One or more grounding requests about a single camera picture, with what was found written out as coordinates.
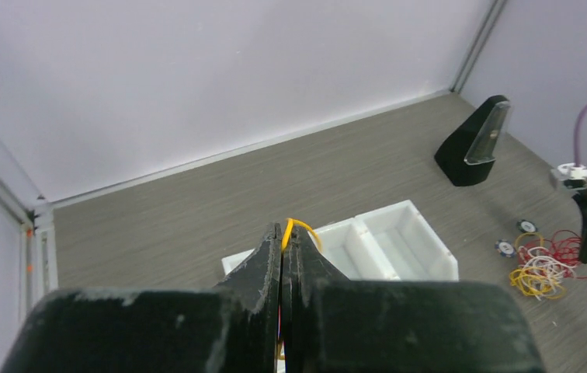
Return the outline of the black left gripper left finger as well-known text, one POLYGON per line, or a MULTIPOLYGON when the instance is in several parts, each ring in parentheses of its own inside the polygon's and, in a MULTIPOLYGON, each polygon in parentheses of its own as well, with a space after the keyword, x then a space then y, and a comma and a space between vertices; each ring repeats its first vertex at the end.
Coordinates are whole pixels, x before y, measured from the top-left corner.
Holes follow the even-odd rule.
POLYGON ((272 372, 282 229, 208 289, 69 288, 30 311, 3 372, 272 372))

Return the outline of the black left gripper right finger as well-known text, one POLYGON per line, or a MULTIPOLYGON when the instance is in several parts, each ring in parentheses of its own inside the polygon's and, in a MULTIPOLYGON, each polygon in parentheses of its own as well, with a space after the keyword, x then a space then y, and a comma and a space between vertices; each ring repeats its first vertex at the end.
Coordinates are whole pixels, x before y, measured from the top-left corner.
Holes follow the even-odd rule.
POLYGON ((301 227, 285 236, 281 334, 288 372, 543 372, 502 288, 470 281, 352 281, 301 227))

